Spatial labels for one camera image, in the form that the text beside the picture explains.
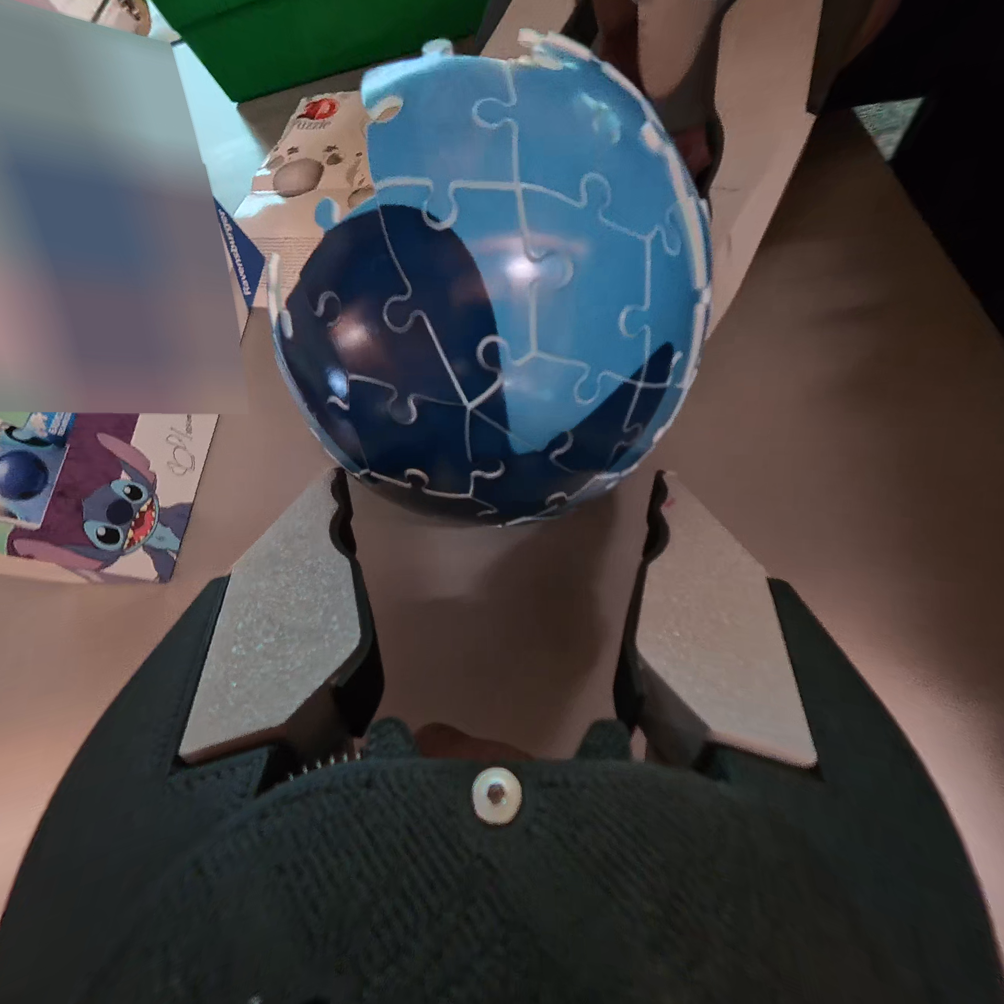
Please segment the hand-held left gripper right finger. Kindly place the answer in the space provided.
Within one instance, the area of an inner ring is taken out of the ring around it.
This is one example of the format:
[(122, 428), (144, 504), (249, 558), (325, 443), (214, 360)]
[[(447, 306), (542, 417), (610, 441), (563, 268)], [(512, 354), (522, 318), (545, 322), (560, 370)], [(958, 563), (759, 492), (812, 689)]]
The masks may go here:
[(619, 671), (647, 759), (693, 766), (722, 747), (817, 764), (767, 572), (673, 473), (655, 473), (646, 506)]

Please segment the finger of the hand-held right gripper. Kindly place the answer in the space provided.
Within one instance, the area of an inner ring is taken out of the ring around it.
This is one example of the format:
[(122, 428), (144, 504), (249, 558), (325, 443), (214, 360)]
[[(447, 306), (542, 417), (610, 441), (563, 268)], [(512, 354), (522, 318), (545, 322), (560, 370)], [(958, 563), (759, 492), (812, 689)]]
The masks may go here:
[(519, 56), (521, 29), (556, 32), (581, 41), (581, 3), (575, 1), (489, 1), (477, 30), (477, 53)]
[(801, 157), (821, 1), (738, 1), (715, 84), (724, 143), (709, 191), (712, 314), (728, 311)]

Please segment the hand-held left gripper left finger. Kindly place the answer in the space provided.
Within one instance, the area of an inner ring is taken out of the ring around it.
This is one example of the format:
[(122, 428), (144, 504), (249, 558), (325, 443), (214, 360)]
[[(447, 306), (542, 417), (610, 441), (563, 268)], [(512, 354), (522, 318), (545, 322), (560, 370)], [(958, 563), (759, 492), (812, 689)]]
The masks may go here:
[(358, 756), (383, 696), (370, 597), (344, 470), (323, 474), (229, 574), (184, 761), (279, 745), (295, 761)]

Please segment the blue puzzle ball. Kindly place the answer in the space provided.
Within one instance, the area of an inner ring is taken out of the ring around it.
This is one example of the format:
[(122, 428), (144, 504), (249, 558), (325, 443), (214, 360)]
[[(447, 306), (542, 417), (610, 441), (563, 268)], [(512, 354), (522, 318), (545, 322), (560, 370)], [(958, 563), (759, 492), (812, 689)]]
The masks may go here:
[(371, 193), (273, 252), (278, 369), (338, 467), (468, 525), (552, 519), (653, 453), (697, 374), (709, 210), (646, 97), (588, 48), (427, 43), (358, 94)]

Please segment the green printed puzzle box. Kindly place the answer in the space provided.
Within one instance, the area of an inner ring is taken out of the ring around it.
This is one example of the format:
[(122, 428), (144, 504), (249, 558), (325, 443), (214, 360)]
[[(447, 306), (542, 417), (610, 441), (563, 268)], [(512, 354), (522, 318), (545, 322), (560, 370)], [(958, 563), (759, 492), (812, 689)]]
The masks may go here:
[(216, 415), (2, 414), (2, 574), (172, 578)]

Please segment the person's left hand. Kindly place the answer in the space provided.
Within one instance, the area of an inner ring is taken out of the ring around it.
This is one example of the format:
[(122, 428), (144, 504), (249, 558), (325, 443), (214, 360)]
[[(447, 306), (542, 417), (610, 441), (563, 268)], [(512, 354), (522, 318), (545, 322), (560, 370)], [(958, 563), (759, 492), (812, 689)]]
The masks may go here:
[(465, 760), (484, 763), (526, 762), (533, 757), (505, 742), (469, 735), (444, 723), (421, 726), (414, 739), (422, 756), (437, 760)]

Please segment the green plastic bin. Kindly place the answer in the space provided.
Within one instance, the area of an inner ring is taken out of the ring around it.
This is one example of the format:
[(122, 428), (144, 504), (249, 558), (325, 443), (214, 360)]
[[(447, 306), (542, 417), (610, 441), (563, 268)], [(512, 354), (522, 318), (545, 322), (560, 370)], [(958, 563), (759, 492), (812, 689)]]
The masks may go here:
[(486, 1), (156, 1), (237, 104), (474, 35)]

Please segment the white instruction sheet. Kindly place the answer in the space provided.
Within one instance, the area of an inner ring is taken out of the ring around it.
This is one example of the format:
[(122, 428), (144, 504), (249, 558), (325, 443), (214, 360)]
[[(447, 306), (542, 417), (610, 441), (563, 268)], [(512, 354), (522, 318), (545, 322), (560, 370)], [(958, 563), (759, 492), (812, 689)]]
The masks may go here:
[(332, 200), (343, 219), (370, 199), (369, 123), (358, 90), (302, 98), (236, 211), (241, 229), (255, 240), (305, 235), (318, 202)]

